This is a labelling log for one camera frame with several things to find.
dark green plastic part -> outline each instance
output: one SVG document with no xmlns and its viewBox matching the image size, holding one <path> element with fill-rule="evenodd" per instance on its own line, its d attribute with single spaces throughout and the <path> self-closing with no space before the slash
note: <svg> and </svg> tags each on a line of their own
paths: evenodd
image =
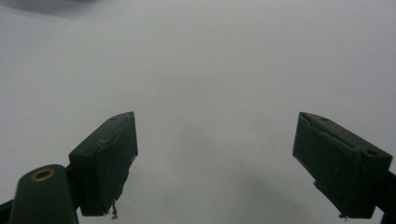
<svg viewBox="0 0 396 224">
<path fill-rule="evenodd" d="M 61 165 L 43 166 L 20 179 L 9 223 L 78 223 Z"/>
<path fill-rule="evenodd" d="M 293 156 L 341 217 L 370 218 L 392 157 L 321 116 L 300 113 Z"/>
<path fill-rule="evenodd" d="M 121 196 L 137 156 L 134 113 L 108 119 L 69 155 L 70 170 L 82 185 L 83 216 L 103 216 Z"/>
</svg>

white surface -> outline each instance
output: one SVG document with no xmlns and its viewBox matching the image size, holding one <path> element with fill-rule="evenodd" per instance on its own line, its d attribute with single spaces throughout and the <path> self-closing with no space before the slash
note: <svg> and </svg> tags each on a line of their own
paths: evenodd
<svg viewBox="0 0 396 224">
<path fill-rule="evenodd" d="M 133 110 L 115 222 L 345 223 L 291 156 L 297 116 L 396 155 L 395 40 L 393 0 L 0 0 L 0 202 Z"/>
</svg>

screw hole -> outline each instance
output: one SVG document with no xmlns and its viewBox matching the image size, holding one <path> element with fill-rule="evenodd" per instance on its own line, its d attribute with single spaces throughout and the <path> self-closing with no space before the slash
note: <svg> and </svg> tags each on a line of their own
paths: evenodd
<svg viewBox="0 0 396 224">
<path fill-rule="evenodd" d="M 43 180 L 51 178 L 54 174 L 55 174 L 55 171 L 52 169 L 42 169 L 42 170 L 35 172 L 32 175 L 31 180 L 34 182 L 43 181 Z"/>
<path fill-rule="evenodd" d="M 376 151 L 373 151 L 373 150 L 366 150 L 366 152 L 367 152 L 367 154 L 369 154 L 371 156 L 376 156 L 377 155 Z"/>
</svg>

dark object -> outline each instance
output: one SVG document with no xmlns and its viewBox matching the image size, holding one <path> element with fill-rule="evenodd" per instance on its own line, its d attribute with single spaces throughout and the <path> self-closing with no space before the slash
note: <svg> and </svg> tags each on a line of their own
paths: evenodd
<svg viewBox="0 0 396 224">
<path fill-rule="evenodd" d="M 114 220 L 114 219 L 119 218 L 119 217 L 117 216 L 116 201 L 114 201 L 113 204 L 112 204 L 111 206 L 113 207 L 113 212 L 112 212 L 113 217 L 111 218 L 111 220 Z"/>
<path fill-rule="evenodd" d="M 102 216 L 122 194 L 137 155 L 134 114 L 108 119 L 69 155 L 71 171 L 83 180 L 83 216 Z"/>
<path fill-rule="evenodd" d="M 0 206 L 0 223 L 78 223 L 79 207 L 83 216 L 103 216 L 115 209 L 136 155 L 134 113 L 112 117 L 70 153 L 66 168 L 24 175 L 14 201 Z"/>
<path fill-rule="evenodd" d="M 396 178 L 387 152 L 329 119 L 300 113 L 293 156 L 340 217 L 371 218 L 378 206 L 396 220 Z"/>
<path fill-rule="evenodd" d="M 47 223 L 78 223 L 61 165 L 35 169 L 18 183 L 10 223 L 37 223 L 43 218 Z"/>
</svg>

